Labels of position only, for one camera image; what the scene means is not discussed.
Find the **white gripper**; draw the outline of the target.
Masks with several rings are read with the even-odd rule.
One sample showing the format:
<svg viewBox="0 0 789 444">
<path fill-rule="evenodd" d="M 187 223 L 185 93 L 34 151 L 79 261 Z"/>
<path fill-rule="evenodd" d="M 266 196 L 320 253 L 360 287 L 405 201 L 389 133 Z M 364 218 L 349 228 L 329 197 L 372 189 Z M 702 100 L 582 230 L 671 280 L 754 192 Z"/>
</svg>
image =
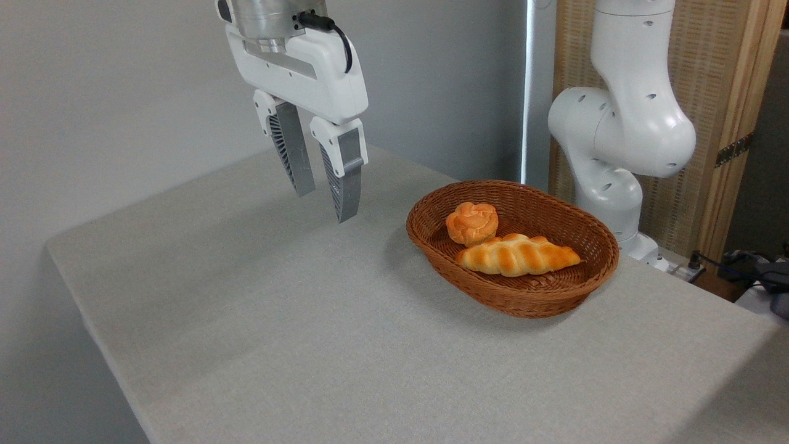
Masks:
<svg viewBox="0 0 789 444">
<path fill-rule="evenodd" d="M 298 114 L 301 107 L 319 116 L 309 127 L 321 147 L 337 220 L 341 224 L 355 216 L 362 167 L 369 162 L 363 124 L 357 118 L 367 110 L 369 99 L 356 50 L 351 50 L 353 65 L 346 72 L 345 45 L 335 33 L 307 29 L 287 40 L 284 53 L 270 53 L 229 23 L 225 31 L 240 76 L 258 88 L 253 102 L 261 129 L 271 138 L 294 191 L 302 197 L 315 189 Z"/>
</svg>

